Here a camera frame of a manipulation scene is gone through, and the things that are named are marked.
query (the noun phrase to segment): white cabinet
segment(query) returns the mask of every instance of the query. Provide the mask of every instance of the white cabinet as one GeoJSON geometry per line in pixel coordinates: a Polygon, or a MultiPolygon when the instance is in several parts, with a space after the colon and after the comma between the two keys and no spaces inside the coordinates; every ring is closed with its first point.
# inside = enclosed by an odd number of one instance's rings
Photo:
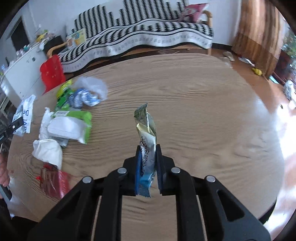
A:
{"type": "Polygon", "coordinates": [[[44,93],[45,85],[41,79],[40,66],[46,60],[46,55],[40,51],[39,45],[37,45],[10,65],[5,72],[4,78],[9,82],[11,88],[13,88],[20,100],[32,94],[39,97],[44,93]]]}

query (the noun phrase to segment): brown curtain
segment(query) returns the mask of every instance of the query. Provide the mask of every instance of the brown curtain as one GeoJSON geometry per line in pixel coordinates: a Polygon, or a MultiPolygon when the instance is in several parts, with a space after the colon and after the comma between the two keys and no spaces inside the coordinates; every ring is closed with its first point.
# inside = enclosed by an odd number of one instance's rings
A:
{"type": "Polygon", "coordinates": [[[239,29],[232,51],[245,57],[269,77],[284,39],[284,18],[268,0],[242,0],[239,29]]]}

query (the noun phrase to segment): red package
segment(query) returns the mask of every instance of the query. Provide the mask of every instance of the red package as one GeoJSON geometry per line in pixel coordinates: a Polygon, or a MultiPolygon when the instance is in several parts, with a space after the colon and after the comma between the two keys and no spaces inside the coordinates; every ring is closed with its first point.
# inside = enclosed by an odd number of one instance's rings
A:
{"type": "Polygon", "coordinates": [[[50,197],[60,200],[70,191],[70,175],[59,171],[54,165],[44,164],[37,179],[40,180],[40,188],[50,197]]]}

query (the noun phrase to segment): hand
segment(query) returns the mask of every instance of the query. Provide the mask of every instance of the hand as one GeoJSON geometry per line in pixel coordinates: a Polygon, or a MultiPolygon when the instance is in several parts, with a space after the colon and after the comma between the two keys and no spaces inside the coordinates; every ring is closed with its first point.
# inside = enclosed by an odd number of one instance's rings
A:
{"type": "Polygon", "coordinates": [[[7,162],[2,154],[0,154],[0,184],[7,187],[10,182],[7,170],[7,162]]]}

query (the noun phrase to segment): sofa leg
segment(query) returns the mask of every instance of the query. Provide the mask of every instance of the sofa leg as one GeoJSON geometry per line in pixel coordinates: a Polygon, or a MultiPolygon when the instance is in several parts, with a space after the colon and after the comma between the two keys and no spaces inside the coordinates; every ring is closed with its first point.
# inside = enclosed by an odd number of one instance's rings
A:
{"type": "Polygon", "coordinates": [[[207,53],[208,55],[211,55],[211,53],[212,53],[212,48],[207,49],[207,50],[206,50],[206,53],[207,53]]]}

